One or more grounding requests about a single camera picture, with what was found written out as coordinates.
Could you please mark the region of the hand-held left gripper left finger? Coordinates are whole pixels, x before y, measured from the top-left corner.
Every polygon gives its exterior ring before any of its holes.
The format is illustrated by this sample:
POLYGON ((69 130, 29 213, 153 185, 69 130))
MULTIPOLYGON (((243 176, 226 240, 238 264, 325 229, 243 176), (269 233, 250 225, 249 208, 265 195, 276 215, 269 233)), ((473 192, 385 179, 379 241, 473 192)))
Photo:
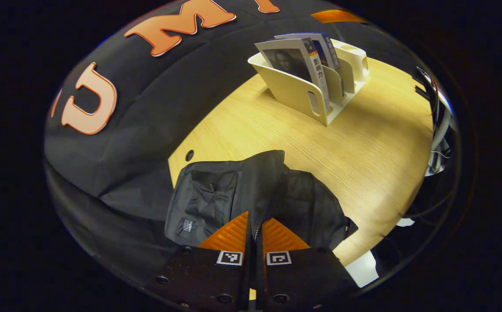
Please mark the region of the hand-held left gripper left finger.
POLYGON ((249 306, 246 267, 248 212, 198 246, 180 246, 146 289, 178 308, 194 312, 245 312, 249 306))

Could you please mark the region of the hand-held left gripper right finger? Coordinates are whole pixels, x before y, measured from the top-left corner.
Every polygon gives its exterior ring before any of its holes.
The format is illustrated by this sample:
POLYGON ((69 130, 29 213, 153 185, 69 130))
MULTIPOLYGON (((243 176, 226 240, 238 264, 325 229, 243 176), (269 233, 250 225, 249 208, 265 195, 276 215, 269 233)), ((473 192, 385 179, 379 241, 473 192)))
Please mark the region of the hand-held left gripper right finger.
POLYGON ((332 249, 309 246, 276 219, 263 223, 259 243, 259 312, 326 311, 359 290, 332 249))

